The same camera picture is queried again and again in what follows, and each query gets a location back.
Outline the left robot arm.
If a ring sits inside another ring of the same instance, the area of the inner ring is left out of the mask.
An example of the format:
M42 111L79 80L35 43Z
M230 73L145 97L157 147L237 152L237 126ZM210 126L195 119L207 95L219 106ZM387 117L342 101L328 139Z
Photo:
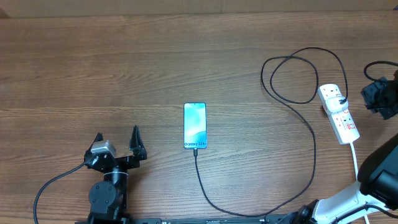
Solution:
M128 170L140 167L147 159L139 128L135 126L129 142L130 156L117 157L116 148L98 133L85 152L87 168L103 174L103 180L95 183L89 191L90 213L88 223L133 223L127 211Z

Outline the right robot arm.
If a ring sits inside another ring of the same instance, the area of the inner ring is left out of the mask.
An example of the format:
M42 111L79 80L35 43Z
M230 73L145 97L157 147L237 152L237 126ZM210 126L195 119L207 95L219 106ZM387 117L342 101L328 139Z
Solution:
M389 210L397 209L397 136L369 155L359 167L353 143L358 129L339 87L326 84L318 95L340 144L348 144L353 155L356 181L336 195L304 205L291 223L349 223L374 212L397 218Z

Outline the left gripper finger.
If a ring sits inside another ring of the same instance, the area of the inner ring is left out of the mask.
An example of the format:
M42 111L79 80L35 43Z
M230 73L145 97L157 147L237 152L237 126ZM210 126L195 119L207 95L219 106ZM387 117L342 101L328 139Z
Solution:
M143 161L147 159L147 151L142 141L139 127L136 125L134 126L131 134L129 150L133 152L133 156L136 158L136 160Z
M95 137L93 143L92 143L91 146L86 150L84 157L88 157L89 155L91 155L91 154L92 154L91 149L92 149L94 143L100 142L100 141L102 141L102 140L103 140L103 134L102 134L102 133L97 133L97 135L96 135L96 137Z

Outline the Samsung Galaxy smartphone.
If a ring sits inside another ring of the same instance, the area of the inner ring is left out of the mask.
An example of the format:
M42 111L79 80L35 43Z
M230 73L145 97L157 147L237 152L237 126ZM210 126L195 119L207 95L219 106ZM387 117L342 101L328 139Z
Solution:
M207 148L205 103L185 103L183 105L183 145L185 149Z

